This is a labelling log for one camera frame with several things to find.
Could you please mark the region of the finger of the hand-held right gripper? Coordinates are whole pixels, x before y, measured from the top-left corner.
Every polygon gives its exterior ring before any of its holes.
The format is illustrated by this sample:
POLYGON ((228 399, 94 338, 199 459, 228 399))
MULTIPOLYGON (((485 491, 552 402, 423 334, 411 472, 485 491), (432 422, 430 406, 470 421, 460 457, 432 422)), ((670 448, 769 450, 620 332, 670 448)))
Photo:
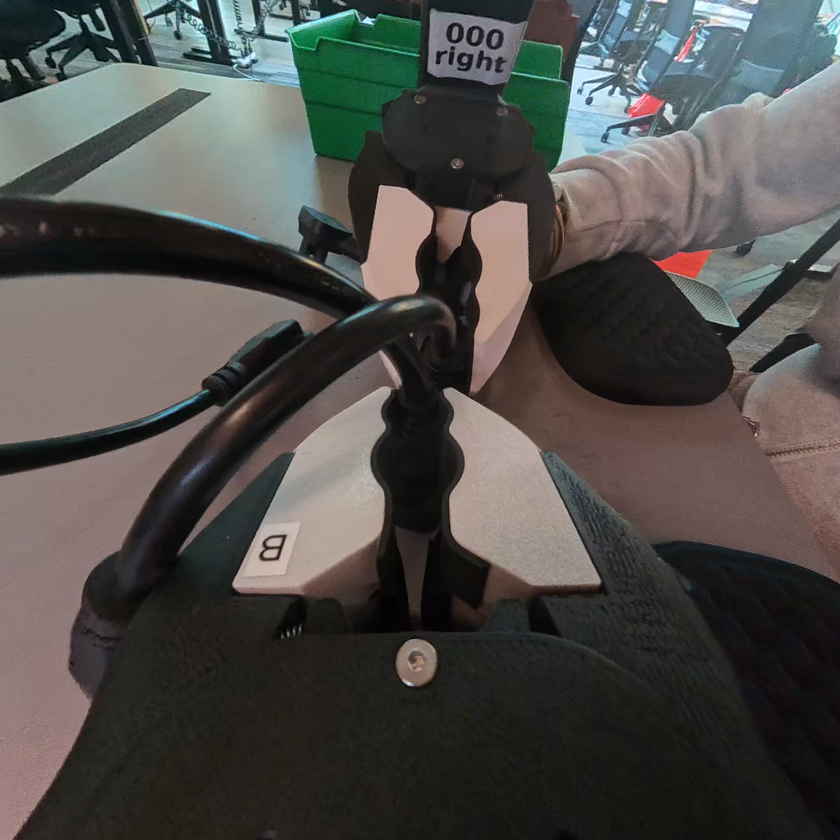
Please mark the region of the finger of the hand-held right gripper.
POLYGON ((435 212, 408 189, 380 185, 368 255, 361 266, 364 288, 378 300, 412 296, 421 288, 417 256, 433 235, 435 212))
POLYGON ((505 357, 528 302, 529 219, 524 203, 500 201, 478 212, 458 211, 462 242, 477 247, 479 308, 469 394, 476 395, 505 357))

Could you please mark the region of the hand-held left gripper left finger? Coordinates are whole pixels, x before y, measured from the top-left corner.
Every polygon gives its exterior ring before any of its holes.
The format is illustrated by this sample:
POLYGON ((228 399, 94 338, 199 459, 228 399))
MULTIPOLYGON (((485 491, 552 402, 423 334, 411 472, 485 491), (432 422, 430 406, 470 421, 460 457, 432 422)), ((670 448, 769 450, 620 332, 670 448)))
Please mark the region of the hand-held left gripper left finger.
POLYGON ((391 395, 378 389, 297 447, 236 573, 237 593, 367 601, 379 588, 385 493, 371 460, 391 395))

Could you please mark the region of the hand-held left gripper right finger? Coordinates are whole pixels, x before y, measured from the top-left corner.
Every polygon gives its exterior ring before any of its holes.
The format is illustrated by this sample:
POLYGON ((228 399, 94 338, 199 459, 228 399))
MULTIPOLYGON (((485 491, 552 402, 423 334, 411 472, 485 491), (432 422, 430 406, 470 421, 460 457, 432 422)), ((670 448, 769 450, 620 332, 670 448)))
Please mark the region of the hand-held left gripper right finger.
POLYGON ((471 607, 602 587, 542 451, 509 421, 460 392, 448 435, 461 469, 442 518, 442 572, 471 607))

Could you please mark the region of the black power plug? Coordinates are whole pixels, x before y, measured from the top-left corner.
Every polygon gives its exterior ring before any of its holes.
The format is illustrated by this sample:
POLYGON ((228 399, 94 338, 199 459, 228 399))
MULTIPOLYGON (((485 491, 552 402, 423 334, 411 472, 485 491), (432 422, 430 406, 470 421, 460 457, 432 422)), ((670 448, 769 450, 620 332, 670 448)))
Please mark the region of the black power plug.
POLYGON ((381 409, 384 432, 374 444, 371 468, 385 494, 389 522, 415 533, 435 532, 442 521, 444 491, 455 474, 448 439, 453 409, 441 392, 406 405, 399 392, 381 409))

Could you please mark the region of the person's right forearm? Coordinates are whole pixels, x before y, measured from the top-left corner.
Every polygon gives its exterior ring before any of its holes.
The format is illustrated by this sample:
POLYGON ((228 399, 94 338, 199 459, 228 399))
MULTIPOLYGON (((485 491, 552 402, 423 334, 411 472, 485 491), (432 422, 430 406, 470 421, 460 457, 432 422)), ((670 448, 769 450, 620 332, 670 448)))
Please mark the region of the person's right forearm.
POLYGON ((654 260, 775 235, 838 209, 839 67, 688 130, 564 162, 551 277, 627 252, 654 260))

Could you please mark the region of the black angled plug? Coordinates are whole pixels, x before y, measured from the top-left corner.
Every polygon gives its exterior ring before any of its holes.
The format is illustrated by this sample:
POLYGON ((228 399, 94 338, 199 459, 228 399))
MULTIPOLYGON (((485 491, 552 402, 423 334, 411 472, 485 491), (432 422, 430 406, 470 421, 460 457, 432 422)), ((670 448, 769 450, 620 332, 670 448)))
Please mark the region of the black angled plug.
POLYGON ((342 256, 358 264, 362 261, 353 233, 337 219, 313 207, 301 206, 298 231, 301 236, 299 253, 310 259, 323 265, 329 255, 342 256))

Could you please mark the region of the green plastic bin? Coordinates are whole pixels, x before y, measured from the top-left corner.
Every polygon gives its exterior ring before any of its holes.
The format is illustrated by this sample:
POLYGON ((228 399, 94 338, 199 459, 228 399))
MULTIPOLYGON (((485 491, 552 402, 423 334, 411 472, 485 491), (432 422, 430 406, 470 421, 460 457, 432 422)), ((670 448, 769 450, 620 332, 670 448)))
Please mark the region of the green plastic bin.
MULTIPOLYGON (((421 25, 353 9, 287 31, 316 155, 355 161, 382 107, 417 86, 421 25)), ((562 80, 559 45, 524 41, 504 100, 534 127, 535 149, 550 170, 560 161, 571 87, 562 80)))

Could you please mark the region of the brown box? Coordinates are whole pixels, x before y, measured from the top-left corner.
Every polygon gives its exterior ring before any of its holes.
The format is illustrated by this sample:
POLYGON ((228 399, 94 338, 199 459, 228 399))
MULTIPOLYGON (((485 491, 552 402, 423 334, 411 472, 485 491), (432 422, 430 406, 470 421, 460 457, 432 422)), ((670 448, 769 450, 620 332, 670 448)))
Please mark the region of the brown box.
POLYGON ((535 1, 524 40, 560 46, 565 54, 574 45, 580 16, 569 1, 535 1))

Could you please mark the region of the black office chair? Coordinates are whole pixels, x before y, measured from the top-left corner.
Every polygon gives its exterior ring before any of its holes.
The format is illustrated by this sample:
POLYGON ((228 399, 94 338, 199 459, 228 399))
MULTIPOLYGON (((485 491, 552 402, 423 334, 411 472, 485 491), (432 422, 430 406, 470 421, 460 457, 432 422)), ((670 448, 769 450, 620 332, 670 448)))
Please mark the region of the black office chair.
POLYGON ((115 1, 39 1, 41 5, 74 20, 75 35, 45 49, 45 64, 58 81, 67 78, 69 64, 85 53, 102 64, 138 61, 131 33, 118 2, 115 1))
POLYGON ((2 80, 5 98, 19 96, 46 85, 31 54, 61 35, 67 27, 53 8, 38 2, 1 2, 1 60, 9 81, 2 80))
POLYGON ((584 81, 578 87, 576 93, 580 96, 586 86, 591 86, 584 99, 586 107, 590 107, 595 94, 603 90, 609 97, 619 91, 626 105, 632 104, 630 82, 640 60, 658 35, 666 5, 666 2, 643 1, 616 3, 596 43, 601 59, 598 67, 601 69, 610 61, 611 72, 605 77, 584 81))
POLYGON ((608 126, 601 142, 606 144, 615 131, 628 135, 632 129, 641 129, 656 137, 687 128, 724 82, 745 35, 739 27, 700 22, 679 41, 662 29, 631 85, 640 99, 654 101, 653 111, 636 112, 630 119, 608 126))

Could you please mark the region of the pale mesh chair part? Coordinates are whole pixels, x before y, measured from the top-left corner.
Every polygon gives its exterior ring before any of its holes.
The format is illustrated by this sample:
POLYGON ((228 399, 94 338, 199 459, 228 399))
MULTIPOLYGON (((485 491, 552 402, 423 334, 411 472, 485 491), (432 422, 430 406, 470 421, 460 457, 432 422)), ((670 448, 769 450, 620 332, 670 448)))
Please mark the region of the pale mesh chair part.
POLYGON ((739 326, 738 318, 718 289, 675 272, 666 274, 704 320, 723 328, 739 326))

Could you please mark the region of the person's grey hoodie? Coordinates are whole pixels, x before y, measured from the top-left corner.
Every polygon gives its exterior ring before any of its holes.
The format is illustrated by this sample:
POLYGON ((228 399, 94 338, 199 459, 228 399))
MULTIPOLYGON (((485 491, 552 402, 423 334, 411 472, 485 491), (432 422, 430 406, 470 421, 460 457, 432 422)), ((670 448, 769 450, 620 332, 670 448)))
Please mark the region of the person's grey hoodie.
POLYGON ((839 277, 805 333, 813 344, 761 373, 736 370, 732 400, 839 580, 839 277))

